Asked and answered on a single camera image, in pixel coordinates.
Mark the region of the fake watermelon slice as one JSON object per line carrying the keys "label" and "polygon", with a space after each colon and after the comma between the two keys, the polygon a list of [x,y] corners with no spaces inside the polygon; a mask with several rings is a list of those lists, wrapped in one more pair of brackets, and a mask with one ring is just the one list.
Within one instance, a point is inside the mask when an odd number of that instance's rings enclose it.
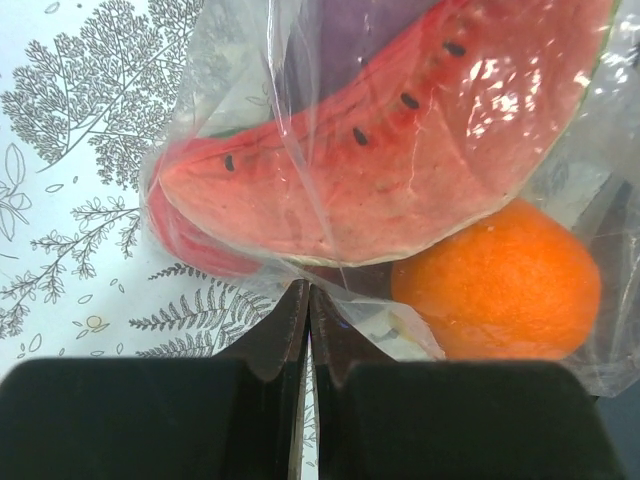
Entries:
{"label": "fake watermelon slice", "polygon": [[160,173],[238,250],[360,267],[412,256],[513,198],[583,101],[614,1],[441,1],[319,105]]}

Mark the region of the fake purple eggplant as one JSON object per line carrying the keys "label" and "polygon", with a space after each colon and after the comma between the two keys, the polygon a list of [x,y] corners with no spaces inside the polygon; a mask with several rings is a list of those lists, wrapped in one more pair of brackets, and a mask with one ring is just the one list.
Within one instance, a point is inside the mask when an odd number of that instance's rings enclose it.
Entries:
{"label": "fake purple eggplant", "polygon": [[346,86],[364,64],[431,9],[431,0],[307,1],[286,46],[281,91],[297,113]]}

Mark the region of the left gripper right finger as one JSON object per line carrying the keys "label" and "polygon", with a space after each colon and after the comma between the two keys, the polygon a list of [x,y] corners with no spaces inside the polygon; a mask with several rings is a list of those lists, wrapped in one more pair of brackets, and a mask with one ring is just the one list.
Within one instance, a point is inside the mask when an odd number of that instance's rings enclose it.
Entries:
{"label": "left gripper right finger", "polygon": [[396,361],[309,299],[323,479],[622,479],[592,397],[546,361]]}

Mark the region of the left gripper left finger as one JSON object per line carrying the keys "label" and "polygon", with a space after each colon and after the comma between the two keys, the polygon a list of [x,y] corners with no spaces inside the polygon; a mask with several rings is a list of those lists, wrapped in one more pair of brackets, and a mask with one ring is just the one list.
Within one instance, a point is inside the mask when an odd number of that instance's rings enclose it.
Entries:
{"label": "left gripper left finger", "polygon": [[5,479],[296,479],[309,286],[208,358],[44,358],[1,383]]}

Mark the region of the clear zip top bag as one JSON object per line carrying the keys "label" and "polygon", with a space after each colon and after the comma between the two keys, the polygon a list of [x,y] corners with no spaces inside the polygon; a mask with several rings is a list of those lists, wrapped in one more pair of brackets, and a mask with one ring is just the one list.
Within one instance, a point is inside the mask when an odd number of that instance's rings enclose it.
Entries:
{"label": "clear zip top bag", "polygon": [[141,167],[144,229],[398,359],[639,379],[635,1],[208,1]]}

